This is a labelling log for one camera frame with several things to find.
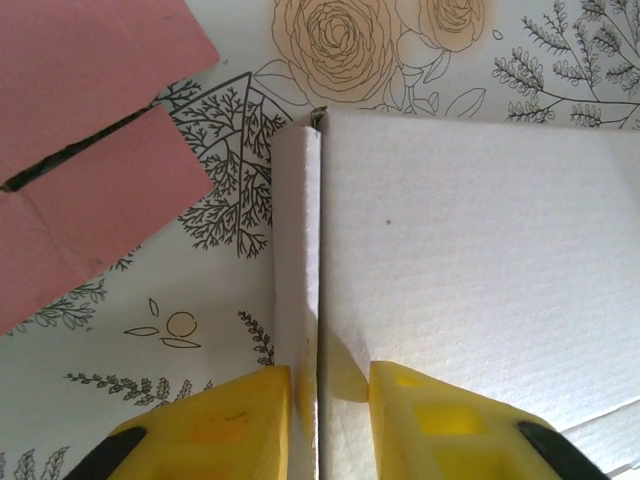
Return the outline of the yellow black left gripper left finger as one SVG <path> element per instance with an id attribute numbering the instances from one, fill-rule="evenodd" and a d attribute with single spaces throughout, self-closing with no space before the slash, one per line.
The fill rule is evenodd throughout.
<path id="1" fill-rule="evenodd" d="M 268 366 L 121 424 L 68 476 L 285 479 L 290 423 L 290 370 Z"/>

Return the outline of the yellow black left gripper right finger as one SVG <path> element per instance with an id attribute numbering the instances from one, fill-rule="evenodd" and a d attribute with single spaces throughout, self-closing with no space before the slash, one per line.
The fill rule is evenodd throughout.
<path id="1" fill-rule="evenodd" d="M 389 361 L 369 369 L 381 479 L 603 479 L 543 419 Z"/>

